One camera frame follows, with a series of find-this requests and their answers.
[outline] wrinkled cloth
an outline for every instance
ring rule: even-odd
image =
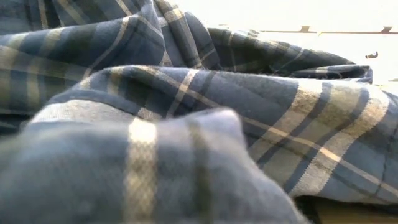
[[[306,223],[398,202],[368,66],[161,0],[0,3],[0,223]]]

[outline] flannel shirt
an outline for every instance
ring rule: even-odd
[[[164,0],[0,3],[1,223],[306,223],[398,202],[397,95],[365,65]]]

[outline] blanket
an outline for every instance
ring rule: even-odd
[[[1,223],[306,223],[398,202],[369,66],[164,0],[0,3]]]

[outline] plaid fabric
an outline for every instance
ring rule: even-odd
[[[1,223],[305,222],[284,192],[398,202],[398,99],[368,66],[161,0],[0,6],[0,131],[29,120],[0,152]]]

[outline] blue plaid flannel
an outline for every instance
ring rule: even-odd
[[[1,223],[305,223],[287,195],[398,202],[398,99],[368,66],[163,0],[12,0],[0,19],[0,131],[24,127],[0,152]]]

